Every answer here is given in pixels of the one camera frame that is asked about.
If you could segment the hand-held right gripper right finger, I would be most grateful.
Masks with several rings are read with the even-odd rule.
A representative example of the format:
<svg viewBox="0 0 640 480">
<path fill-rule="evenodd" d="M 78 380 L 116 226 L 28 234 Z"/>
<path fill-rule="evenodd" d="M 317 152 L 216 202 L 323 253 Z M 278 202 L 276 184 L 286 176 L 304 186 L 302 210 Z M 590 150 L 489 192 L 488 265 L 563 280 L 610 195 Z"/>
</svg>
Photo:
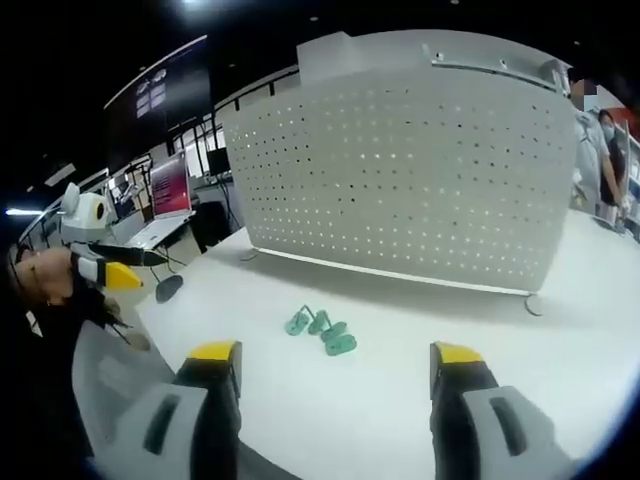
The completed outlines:
<svg viewBox="0 0 640 480">
<path fill-rule="evenodd" d="M 571 479 L 579 471 L 552 420 L 482 356 L 430 345 L 430 430 L 437 479 Z"/>
</svg>

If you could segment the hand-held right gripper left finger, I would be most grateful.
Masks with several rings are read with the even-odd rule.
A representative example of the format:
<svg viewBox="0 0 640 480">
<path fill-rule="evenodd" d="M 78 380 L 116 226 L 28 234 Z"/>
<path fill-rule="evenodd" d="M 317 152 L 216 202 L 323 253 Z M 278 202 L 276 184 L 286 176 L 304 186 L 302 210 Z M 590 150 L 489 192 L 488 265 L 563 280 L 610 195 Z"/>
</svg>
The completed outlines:
<svg viewBox="0 0 640 480">
<path fill-rule="evenodd" d="M 192 350 L 169 382 L 136 399 L 96 455 L 105 479 L 236 479 L 243 345 Z"/>
</svg>

